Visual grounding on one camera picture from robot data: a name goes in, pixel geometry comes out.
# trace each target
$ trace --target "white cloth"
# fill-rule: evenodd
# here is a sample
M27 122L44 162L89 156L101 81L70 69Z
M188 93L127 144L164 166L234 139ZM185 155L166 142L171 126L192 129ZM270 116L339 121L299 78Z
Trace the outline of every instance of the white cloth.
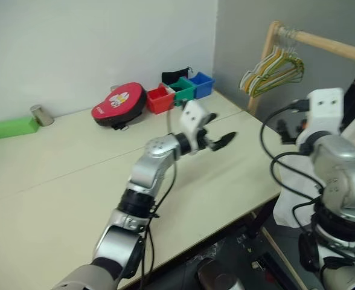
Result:
M320 181L324 184L313 172L313 165L308 156L288 155L281 158L284 164L294 167ZM315 183L308 178L303 177L289 169L278 165L280 168L282 183L293 188L301 193L309 195L311 198L316 198L319 193L315 187ZM282 188L280 197L274 206L274 219L277 225L284 225L287 227L298 228L296 220L293 217L292 208L297 204L308 202L309 200L298 196L293 192ZM307 225L310 223L310 218L314 213L313 205L308 205L296 209L296 216L301 225Z

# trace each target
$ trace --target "blue bin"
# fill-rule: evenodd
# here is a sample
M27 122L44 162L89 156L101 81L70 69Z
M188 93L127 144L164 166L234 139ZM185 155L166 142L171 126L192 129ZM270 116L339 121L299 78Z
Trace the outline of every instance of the blue bin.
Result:
M190 81L196 85L195 98L203 98L213 92L215 80L204 73L198 72Z

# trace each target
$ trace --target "table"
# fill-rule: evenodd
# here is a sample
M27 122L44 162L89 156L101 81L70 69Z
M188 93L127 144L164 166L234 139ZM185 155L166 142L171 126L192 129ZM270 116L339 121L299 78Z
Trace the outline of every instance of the table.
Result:
M152 222L155 266L279 192L258 142L261 123L217 92L200 102L219 114L206 127L209 137L238 135L222 150L178 161L174 189ZM171 112L175 132L180 113ZM59 117L36 134L0 140L0 290L51 289L91 261L132 166L149 139L166 134L165 120L165 113L145 114L128 130L114 131L99 127L86 110ZM274 131L268 129L265 139L273 153L284 150ZM167 172L163 188L170 180ZM138 277L139 271L120 286Z

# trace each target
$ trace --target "green box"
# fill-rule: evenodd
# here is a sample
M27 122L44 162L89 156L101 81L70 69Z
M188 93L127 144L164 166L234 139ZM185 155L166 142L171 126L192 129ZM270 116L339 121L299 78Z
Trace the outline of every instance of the green box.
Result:
M0 122L0 139L25 135L38 131L39 125L33 117Z
M190 101L194 99L196 85L185 77L180 77L176 83L168 85L175 91L175 105L181 106L181 101Z

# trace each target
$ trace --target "sticker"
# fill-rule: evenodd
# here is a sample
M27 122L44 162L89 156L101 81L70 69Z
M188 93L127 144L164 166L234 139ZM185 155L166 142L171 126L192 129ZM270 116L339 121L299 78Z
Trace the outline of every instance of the sticker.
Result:
M109 98L110 105L113 108L119 107L122 103L124 103L127 99L129 98L129 93L128 92L122 92L121 94L118 95L113 95Z

